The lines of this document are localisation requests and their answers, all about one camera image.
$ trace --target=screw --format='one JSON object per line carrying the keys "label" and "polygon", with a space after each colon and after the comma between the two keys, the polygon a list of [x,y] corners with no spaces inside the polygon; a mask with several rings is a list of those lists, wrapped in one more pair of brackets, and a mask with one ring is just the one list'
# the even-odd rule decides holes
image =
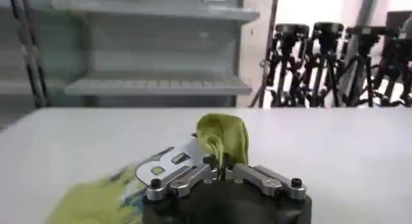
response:
{"label": "screw", "polygon": [[162,185],[161,179],[153,179],[150,181],[150,188],[152,189],[159,189],[161,185]]}
{"label": "screw", "polygon": [[302,180],[299,178],[292,178],[292,188],[301,188],[302,187]]}

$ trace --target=gray shelf board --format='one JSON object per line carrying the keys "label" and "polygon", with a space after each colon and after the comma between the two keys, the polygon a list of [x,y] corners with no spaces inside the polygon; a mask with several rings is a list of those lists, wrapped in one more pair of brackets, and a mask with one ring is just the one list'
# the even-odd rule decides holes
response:
{"label": "gray shelf board", "polygon": [[112,0],[51,0],[51,5],[57,11],[220,19],[242,23],[254,21],[260,15],[259,12],[253,10],[229,6],[147,5],[131,1]]}
{"label": "gray shelf board", "polygon": [[10,7],[10,0],[0,0],[0,8]]}
{"label": "gray shelf board", "polygon": [[213,72],[96,71],[66,87],[68,95],[248,95],[235,75]]}
{"label": "gray shelf board", "polygon": [[[47,88],[50,91],[62,89],[66,82],[59,79],[46,79]],[[23,70],[10,70],[0,68],[0,95],[30,95],[32,89]]]}

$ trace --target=white table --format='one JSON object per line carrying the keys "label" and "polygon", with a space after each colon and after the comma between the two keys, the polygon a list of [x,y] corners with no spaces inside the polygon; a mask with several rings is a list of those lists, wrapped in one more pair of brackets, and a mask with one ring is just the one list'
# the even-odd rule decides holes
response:
{"label": "white table", "polygon": [[0,133],[0,223],[41,223],[72,185],[176,145],[208,112],[244,119],[252,165],[303,179],[312,223],[411,223],[408,109],[44,109]]}

